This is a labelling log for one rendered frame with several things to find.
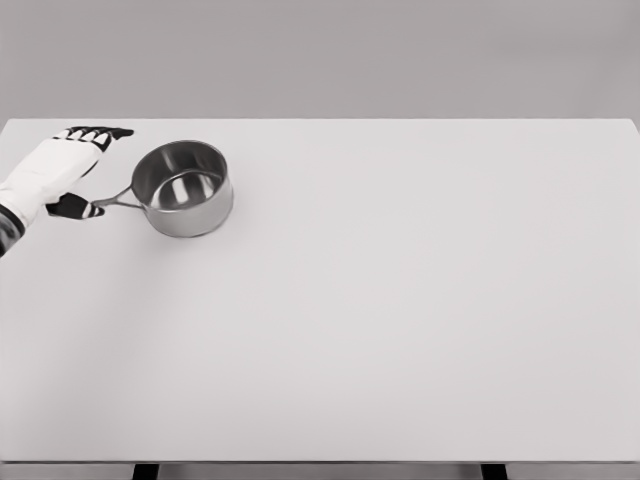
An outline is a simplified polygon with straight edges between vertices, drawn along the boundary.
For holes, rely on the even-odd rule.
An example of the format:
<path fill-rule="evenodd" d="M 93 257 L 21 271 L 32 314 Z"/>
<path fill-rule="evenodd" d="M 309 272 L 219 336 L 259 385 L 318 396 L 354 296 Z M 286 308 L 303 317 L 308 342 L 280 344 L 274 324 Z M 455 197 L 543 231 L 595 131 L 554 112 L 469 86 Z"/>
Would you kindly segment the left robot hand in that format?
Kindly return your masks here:
<path fill-rule="evenodd" d="M 75 126 L 42 141 L 11 173 L 18 209 L 29 224 L 41 208 L 70 219 L 102 216 L 105 210 L 71 192 L 109 146 L 134 134 L 120 127 Z"/>

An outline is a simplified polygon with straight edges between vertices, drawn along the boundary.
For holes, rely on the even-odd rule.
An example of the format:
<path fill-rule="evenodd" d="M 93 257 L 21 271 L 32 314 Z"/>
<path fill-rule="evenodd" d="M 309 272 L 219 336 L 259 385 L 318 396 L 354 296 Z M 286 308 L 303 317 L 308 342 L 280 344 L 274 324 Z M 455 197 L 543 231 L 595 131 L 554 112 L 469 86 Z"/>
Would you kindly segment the steel saucepan with handle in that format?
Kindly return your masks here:
<path fill-rule="evenodd" d="M 218 229 L 229 217 L 234 192 L 226 158 L 214 146 L 179 140 L 148 152 L 133 169 L 129 185 L 97 207 L 141 210 L 159 233 L 193 238 Z"/>

